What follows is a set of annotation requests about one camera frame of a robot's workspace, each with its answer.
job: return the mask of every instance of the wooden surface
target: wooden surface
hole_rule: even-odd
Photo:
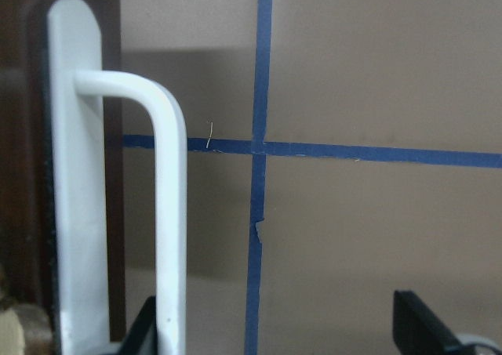
[[[12,293],[53,311],[53,204],[44,138],[45,14],[54,0],[0,0],[0,262]],[[119,0],[85,0],[103,31],[104,68],[120,68]],[[125,331],[122,123],[105,105],[111,337]]]

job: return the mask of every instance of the horizontal blue tape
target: horizontal blue tape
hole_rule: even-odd
[[[189,138],[188,150],[229,154],[261,154],[279,157],[338,158],[358,159],[361,161],[422,163],[426,165],[502,168],[502,154],[494,153],[283,142],[264,142],[258,150],[253,151],[251,141],[235,139],[211,139],[207,149],[206,144],[207,139]],[[124,136],[124,147],[153,148],[153,137]]]
[[[361,161],[401,161],[426,165],[458,165],[482,168],[502,167],[502,154],[466,151],[266,142],[264,143],[264,153],[283,157],[297,156],[358,159]]]

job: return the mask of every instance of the blue painter's tape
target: blue painter's tape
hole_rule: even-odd
[[[152,136],[125,135],[123,142],[124,147],[154,148],[154,139]],[[206,144],[207,139],[189,138],[188,151],[502,168],[502,154],[476,153],[470,151],[421,150],[397,147],[343,146],[319,143],[283,142],[264,142],[261,144],[261,147],[252,147],[251,141],[238,139],[211,139],[209,148],[207,149]]]
[[[155,147],[155,142],[153,136],[125,134],[122,137],[122,145],[128,148],[153,149]]]
[[[211,139],[209,145],[207,139],[189,138],[188,151],[202,153],[227,153],[227,154],[251,154],[251,141],[236,139]]]
[[[260,282],[262,245],[259,223],[264,220],[266,155],[253,155],[251,180],[251,209],[249,221],[248,279],[246,292],[245,354],[258,351],[258,322],[260,312]]]
[[[256,60],[253,96],[253,174],[249,218],[248,281],[246,294],[246,331],[244,354],[258,352],[260,311],[261,242],[257,224],[264,220],[265,173],[267,155],[262,154],[267,131],[268,85],[272,35],[272,0],[258,0],[256,23]]]
[[[267,131],[268,84],[272,32],[272,0],[258,0],[253,97],[253,143],[259,146]]]
[[[285,157],[307,156],[313,158],[359,159],[362,161],[401,161],[426,165],[502,168],[502,154],[465,151],[266,142],[264,143],[263,152],[267,155]]]

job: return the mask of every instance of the wall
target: wall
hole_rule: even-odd
[[[500,0],[273,0],[267,141],[500,152]],[[251,139],[256,0],[122,0],[125,70],[189,137]],[[126,134],[151,134],[130,104]],[[125,149],[128,321],[154,291],[153,151]],[[244,346],[251,156],[189,154],[188,353]],[[259,354],[397,353],[391,296],[499,342],[498,168],[267,157]]]

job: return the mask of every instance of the vertical blue tape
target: vertical blue tape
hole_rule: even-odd
[[[251,207],[249,214],[248,280],[246,293],[245,355],[258,351],[258,321],[262,246],[258,223],[264,220],[265,174],[267,155],[262,151],[267,131],[268,83],[272,32],[272,0],[258,0],[256,24],[256,61],[253,97],[253,169],[251,177]]]

